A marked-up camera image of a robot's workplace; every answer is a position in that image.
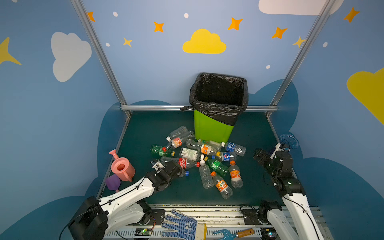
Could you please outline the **red coca cola bottle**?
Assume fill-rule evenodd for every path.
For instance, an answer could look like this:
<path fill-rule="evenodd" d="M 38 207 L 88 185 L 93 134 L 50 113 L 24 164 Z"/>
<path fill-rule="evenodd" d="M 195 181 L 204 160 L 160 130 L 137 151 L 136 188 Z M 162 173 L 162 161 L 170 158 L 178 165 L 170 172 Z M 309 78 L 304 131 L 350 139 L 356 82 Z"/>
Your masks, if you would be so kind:
<path fill-rule="evenodd" d="M 171 158 L 171 157 L 161 157 L 159 161 L 162 164 L 169 163 L 169 162 L 175 162 L 176 164 L 179 164 L 182 169 L 190 169 L 192 167 L 200 167 L 199 162 L 195 162 L 186 158 Z"/>

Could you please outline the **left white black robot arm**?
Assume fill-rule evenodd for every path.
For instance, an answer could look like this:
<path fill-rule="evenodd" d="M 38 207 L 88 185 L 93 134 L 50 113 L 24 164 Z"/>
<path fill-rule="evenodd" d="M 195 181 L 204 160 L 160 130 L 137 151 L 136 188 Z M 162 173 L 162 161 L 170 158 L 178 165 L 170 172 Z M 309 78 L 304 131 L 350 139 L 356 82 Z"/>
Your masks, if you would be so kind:
<path fill-rule="evenodd" d="M 123 226 L 146 223 L 152 209 L 144 199 L 165 190 L 182 174 L 179 164 L 169 162 L 118 193 L 87 198 L 67 224 L 73 239 L 102 240 Z"/>

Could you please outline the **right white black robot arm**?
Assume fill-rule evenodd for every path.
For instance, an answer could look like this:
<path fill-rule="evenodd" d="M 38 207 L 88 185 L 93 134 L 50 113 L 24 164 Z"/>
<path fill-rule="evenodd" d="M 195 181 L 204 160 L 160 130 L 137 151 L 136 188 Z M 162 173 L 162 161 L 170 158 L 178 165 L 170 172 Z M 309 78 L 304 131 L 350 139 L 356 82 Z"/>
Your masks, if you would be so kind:
<path fill-rule="evenodd" d="M 306 192 L 301 182 L 293 174 L 293 158 L 290 153 L 277 144 L 273 153 L 256 149 L 254 159 L 258 161 L 272 178 L 272 183 L 294 222 L 287 221 L 283 208 L 274 201 L 261 201 L 258 220 L 272 225 L 282 240 L 323 240 L 319 226 L 311 212 Z"/>

